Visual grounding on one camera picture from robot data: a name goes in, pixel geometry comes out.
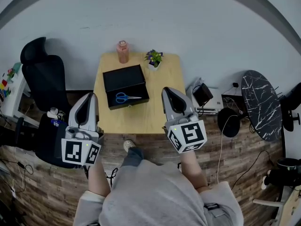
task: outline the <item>gray t-shirt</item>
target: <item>gray t-shirt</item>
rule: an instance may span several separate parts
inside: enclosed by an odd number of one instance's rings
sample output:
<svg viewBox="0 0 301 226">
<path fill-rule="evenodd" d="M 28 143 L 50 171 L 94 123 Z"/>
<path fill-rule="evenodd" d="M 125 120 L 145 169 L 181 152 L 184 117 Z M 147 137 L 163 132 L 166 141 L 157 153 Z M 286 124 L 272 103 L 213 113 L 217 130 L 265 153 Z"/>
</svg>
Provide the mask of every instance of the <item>gray t-shirt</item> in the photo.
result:
<svg viewBox="0 0 301 226">
<path fill-rule="evenodd" d="M 204 205 L 219 204 L 208 210 Z M 124 166 L 106 197 L 86 191 L 79 200 L 74 226 L 242 226 L 243 215 L 229 184 L 201 192 L 168 162 L 143 160 Z"/>
</svg>

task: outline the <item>shoe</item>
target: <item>shoe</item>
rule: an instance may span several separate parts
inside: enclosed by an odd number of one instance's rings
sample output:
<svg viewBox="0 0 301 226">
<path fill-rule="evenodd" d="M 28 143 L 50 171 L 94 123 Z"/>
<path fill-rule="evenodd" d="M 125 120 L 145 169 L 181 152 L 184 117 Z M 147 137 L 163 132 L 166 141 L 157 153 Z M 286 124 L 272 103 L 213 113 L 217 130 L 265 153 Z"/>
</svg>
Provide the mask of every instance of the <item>shoe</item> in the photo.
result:
<svg viewBox="0 0 301 226">
<path fill-rule="evenodd" d="M 265 180 L 266 177 L 267 177 L 267 176 L 264 176 L 264 177 L 262 178 L 262 185 L 261 185 L 261 189 L 262 189 L 262 190 L 264 190 L 264 189 L 267 188 L 267 186 L 264 184 L 264 180 Z"/>
<path fill-rule="evenodd" d="M 123 143 L 123 148 L 126 152 L 128 152 L 129 148 L 136 147 L 133 141 L 131 140 L 125 140 Z"/>
</svg>

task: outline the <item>pink bottle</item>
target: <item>pink bottle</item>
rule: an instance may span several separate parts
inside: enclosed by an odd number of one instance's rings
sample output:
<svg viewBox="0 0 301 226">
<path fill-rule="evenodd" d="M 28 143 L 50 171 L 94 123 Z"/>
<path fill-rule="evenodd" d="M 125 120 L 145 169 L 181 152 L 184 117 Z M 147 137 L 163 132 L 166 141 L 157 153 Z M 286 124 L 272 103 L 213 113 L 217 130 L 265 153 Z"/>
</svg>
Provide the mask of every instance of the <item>pink bottle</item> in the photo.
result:
<svg viewBox="0 0 301 226">
<path fill-rule="evenodd" d="M 125 64 L 129 60 L 129 49 L 128 49 L 128 43 L 124 40 L 119 41 L 117 44 L 117 54 L 119 62 L 122 64 Z"/>
</svg>

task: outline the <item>scissors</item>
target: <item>scissors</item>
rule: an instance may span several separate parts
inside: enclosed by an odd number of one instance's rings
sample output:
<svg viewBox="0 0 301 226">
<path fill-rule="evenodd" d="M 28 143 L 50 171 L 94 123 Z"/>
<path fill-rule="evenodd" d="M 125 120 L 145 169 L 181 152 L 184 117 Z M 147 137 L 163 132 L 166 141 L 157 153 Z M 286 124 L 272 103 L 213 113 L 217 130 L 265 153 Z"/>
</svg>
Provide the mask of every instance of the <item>scissors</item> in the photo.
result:
<svg viewBox="0 0 301 226">
<path fill-rule="evenodd" d="M 134 97 L 134 96 L 127 96 L 125 93 L 123 92 L 119 92 L 116 94 L 116 102 L 118 104 L 123 104 L 125 103 L 127 100 L 129 99 L 141 99 L 141 97 Z"/>
</svg>

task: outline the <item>marble pattern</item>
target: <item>marble pattern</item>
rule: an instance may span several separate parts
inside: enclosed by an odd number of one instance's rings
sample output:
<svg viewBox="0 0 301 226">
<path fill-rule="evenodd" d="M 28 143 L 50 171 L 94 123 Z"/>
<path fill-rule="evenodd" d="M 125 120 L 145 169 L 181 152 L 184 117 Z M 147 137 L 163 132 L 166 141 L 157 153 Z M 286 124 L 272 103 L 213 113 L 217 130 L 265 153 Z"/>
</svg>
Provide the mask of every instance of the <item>marble pattern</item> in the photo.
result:
<svg viewBox="0 0 301 226">
<path fill-rule="evenodd" d="M 243 76 L 241 91 L 256 132 L 266 141 L 277 140 L 281 136 L 282 113 L 271 83 L 259 72 L 249 70 Z"/>
</svg>

